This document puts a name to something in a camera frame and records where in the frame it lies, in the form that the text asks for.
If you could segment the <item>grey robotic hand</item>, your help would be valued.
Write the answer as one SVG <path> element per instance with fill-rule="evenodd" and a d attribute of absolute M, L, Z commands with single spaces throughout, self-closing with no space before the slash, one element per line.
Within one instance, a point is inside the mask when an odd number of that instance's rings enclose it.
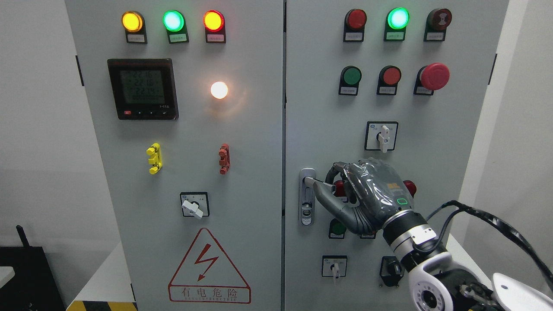
<path fill-rule="evenodd" d="M 313 181 L 321 205 L 352 233 L 367 235 L 384 229 L 395 218 L 413 213 L 413 198 L 398 173 L 385 162 L 367 158 L 357 163 L 335 162 L 330 174 L 340 174 L 357 197 L 358 206 L 348 206 L 335 197 L 330 184 Z"/>

